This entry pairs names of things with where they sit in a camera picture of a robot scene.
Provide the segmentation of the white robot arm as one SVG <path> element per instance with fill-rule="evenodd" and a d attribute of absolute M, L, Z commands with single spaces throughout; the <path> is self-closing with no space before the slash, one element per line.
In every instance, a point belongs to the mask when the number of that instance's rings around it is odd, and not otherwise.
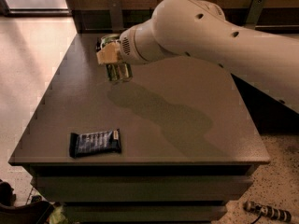
<path fill-rule="evenodd" d="M 228 22 L 203 0 L 163 0 L 148 21 L 97 52 L 100 64 L 146 64 L 188 56 L 218 64 L 299 112 L 299 40 Z"/>

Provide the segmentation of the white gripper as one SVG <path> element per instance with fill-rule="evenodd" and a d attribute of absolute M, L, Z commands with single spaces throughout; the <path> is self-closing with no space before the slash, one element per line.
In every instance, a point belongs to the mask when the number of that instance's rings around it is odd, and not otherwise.
<path fill-rule="evenodd" d="M 121 63 L 122 59 L 129 64 L 141 65 L 146 60 L 139 54 L 135 44 L 136 26 L 124 31 L 118 42 L 109 42 L 96 52 L 99 64 Z"/>

